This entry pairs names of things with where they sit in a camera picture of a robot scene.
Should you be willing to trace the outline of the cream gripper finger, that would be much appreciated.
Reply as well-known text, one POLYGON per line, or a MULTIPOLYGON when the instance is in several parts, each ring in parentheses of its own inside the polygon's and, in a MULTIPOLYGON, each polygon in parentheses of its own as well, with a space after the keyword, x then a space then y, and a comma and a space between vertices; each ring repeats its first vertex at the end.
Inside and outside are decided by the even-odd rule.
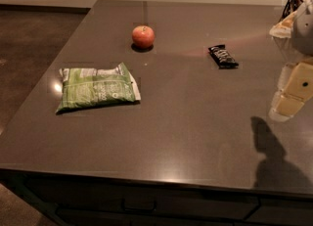
POLYGON ((290 92, 294 86, 294 75, 296 64, 285 64, 282 68, 277 87, 280 91, 290 92))
POLYGON ((277 91, 274 94, 269 116, 279 122, 285 122, 294 117, 313 97, 313 63, 302 61, 296 63, 294 86, 290 92, 277 91))

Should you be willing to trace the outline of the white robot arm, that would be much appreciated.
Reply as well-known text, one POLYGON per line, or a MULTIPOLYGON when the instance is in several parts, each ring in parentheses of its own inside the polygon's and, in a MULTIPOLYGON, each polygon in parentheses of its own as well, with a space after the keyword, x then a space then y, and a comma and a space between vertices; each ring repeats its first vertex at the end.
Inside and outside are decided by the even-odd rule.
POLYGON ((270 34, 286 38, 301 54, 298 62, 286 63, 281 71, 269 116, 284 122, 294 117, 313 97, 313 6, 303 2, 274 25, 270 34))

